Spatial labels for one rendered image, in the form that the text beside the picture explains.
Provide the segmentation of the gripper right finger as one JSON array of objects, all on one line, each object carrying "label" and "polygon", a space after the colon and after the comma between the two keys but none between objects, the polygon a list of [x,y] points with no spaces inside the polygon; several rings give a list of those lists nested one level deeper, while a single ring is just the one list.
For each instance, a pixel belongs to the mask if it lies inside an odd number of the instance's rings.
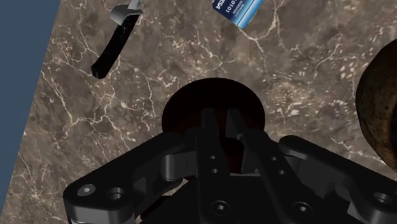
[{"label": "gripper right finger", "polygon": [[397,224],[397,182],[306,141],[275,142],[228,110],[227,134],[242,141],[242,171],[258,171],[281,224]]}]

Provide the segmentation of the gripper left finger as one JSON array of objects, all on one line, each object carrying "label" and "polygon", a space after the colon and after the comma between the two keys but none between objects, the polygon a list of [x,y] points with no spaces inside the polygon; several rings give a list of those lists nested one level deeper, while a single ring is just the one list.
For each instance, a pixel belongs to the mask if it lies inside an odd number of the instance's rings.
[{"label": "gripper left finger", "polygon": [[71,224],[135,224],[187,176],[196,177],[200,224],[238,224],[212,108],[185,135],[163,132],[71,183],[63,194],[66,214]]}]

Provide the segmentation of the dark brown round bowl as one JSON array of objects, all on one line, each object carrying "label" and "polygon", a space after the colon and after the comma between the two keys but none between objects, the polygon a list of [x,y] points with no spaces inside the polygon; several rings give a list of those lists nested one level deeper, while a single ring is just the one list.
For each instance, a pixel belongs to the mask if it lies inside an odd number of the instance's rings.
[{"label": "dark brown round bowl", "polygon": [[205,78],[180,88],[167,102],[162,113],[162,130],[184,134],[202,124],[202,110],[213,108],[221,147],[231,173],[247,172],[244,147],[238,140],[226,137],[227,110],[238,109],[247,127],[263,130],[265,110],[258,96],[247,86],[227,78]]}]

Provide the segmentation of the brown round pot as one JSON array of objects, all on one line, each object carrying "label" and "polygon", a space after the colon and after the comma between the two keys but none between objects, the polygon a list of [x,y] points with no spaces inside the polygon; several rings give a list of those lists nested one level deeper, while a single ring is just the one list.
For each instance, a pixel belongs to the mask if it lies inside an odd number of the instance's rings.
[{"label": "brown round pot", "polygon": [[397,172],[397,39],[382,47],[364,70],[355,104],[366,141]]}]

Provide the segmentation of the black handled knife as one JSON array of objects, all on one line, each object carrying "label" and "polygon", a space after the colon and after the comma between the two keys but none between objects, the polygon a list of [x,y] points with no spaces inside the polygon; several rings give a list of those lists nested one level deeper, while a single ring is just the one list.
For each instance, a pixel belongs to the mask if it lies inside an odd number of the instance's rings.
[{"label": "black handled knife", "polygon": [[115,6],[109,18],[114,21],[116,29],[99,58],[90,67],[92,75],[97,79],[105,78],[110,72],[123,50],[136,22],[143,14],[140,9],[143,0],[130,0],[129,4]]}]

